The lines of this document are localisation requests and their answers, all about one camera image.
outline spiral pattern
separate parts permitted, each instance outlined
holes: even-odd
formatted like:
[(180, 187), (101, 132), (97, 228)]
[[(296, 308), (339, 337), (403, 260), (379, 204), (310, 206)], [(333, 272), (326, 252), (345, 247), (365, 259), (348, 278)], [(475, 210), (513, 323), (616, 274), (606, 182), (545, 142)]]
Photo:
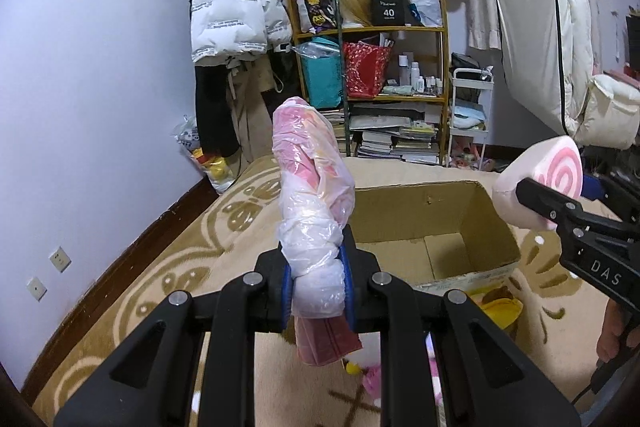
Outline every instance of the spiral pattern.
[(582, 164), (579, 156), (571, 147), (562, 148), (549, 162), (546, 174), (540, 172), (536, 179), (570, 198), (577, 198), (582, 192)]

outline beige patterned carpet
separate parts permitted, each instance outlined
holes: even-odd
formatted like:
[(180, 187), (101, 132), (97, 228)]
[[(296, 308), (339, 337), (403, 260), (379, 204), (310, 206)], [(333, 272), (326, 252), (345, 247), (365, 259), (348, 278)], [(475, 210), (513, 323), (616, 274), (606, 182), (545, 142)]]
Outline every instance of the beige patterned carpet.
[[(358, 187), (473, 179), (490, 189), (494, 174), (388, 160), (347, 159)], [(204, 212), (97, 321), (56, 370), (34, 409), (52, 425), (56, 412), (124, 337), (175, 289), (217, 291), (250, 271), (258, 254), (276, 247), (278, 168), (270, 157), (254, 162), (238, 183)], [(586, 210), (610, 213), (583, 201)], [(567, 396), (588, 382), (596, 362), (606, 298), (558, 264), (559, 239), (514, 229), (520, 268), (510, 289), (524, 302), (518, 345)], [(306, 367), (296, 358), (293, 332), (258, 335), (255, 346), (256, 416), (260, 427), (374, 427), (379, 412), (340, 363)], [(196, 425), (196, 414), (191, 418)]]

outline teal bag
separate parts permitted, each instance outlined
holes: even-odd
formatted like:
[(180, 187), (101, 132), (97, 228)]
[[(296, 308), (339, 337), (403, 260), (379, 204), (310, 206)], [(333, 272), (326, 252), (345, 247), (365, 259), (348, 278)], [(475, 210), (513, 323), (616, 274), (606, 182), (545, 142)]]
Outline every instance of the teal bag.
[[(321, 42), (338, 49), (338, 44), (329, 39), (314, 37), (313, 42)], [(316, 109), (338, 107), (342, 103), (342, 79), (340, 77), (340, 56), (329, 58), (301, 57), (309, 102)]]

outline shopping bag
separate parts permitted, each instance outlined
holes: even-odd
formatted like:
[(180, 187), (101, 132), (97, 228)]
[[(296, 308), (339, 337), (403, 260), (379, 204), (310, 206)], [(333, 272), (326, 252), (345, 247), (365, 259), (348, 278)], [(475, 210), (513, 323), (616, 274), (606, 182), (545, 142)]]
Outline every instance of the shopping bag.
[(364, 42), (345, 42), (344, 57), (348, 95), (353, 98), (377, 96), (385, 84), (391, 47), (373, 46)]

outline finger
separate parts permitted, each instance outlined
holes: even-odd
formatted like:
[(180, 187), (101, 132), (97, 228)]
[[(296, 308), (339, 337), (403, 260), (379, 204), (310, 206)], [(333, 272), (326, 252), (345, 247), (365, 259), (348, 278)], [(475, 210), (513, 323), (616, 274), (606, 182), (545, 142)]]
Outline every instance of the finger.
[(602, 333), (609, 333), (616, 337), (622, 335), (625, 330), (625, 323), (622, 316), (622, 308), (617, 302), (609, 299), (607, 309), (604, 312), (604, 321), (602, 323)]
[(629, 333), (629, 336), (626, 338), (626, 345), (632, 349), (640, 345), (640, 328), (636, 328)]
[(614, 359), (620, 350), (620, 340), (615, 335), (603, 331), (601, 334), (598, 345), (596, 346), (596, 353), (599, 359), (603, 362), (609, 362)]

